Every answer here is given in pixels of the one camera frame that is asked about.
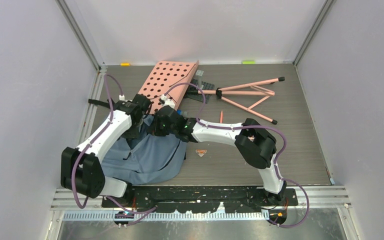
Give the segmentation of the blue fabric backpack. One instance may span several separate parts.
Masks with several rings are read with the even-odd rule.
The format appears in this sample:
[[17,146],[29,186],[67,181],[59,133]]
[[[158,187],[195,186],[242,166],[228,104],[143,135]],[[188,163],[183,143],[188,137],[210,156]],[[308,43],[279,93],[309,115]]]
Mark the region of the blue fabric backpack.
[[120,138],[101,163],[107,177],[133,185],[149,185],[174,178],[186,156],[185,142],[173,134],[154,136],[147,133],[153,121],[145,114],[138,138]]

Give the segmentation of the small orange triangle wrapper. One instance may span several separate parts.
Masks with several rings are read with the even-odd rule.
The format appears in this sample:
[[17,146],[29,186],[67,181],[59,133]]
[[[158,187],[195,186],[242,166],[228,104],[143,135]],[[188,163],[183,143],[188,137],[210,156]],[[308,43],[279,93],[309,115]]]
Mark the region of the small orange triangle wrapper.
[[208,151],[206,149],[196,149],[195,152],[198,156],[203,157]]

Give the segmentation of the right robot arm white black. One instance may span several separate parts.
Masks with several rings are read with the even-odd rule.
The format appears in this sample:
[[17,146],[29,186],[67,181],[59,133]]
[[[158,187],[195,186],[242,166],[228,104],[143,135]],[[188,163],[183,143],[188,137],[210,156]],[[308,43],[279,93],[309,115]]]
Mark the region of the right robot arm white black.
[[287,187],[277,165],[286,147],[277,150],[277,139],[271,134],[276,131],[275,128],[260,125],[253,118],[226,124],[183,117],[169,106],[156,112],[147,129],[153,136],[174,135],[185,143],[214,142],[236,147],[245,162],[258,170],[265,198],[271,205],[279,205],[285,199]]

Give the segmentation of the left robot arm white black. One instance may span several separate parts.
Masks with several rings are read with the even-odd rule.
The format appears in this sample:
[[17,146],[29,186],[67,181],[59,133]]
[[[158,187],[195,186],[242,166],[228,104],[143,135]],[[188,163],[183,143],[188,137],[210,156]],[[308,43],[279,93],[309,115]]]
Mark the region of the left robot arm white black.
[[150,112],[152,102],[142,94],[132,100],[102,102],[94,104],[107,107],[110,113],[96,131],[77,147],[66,147],[61,154],[60,184],[63,188],[89,198],[112,196],[121,207],[133,202],[133,193],[127,190],[128,184],[110,176],[105,176],[102,162],[120,138],[136,138],[144,116]]

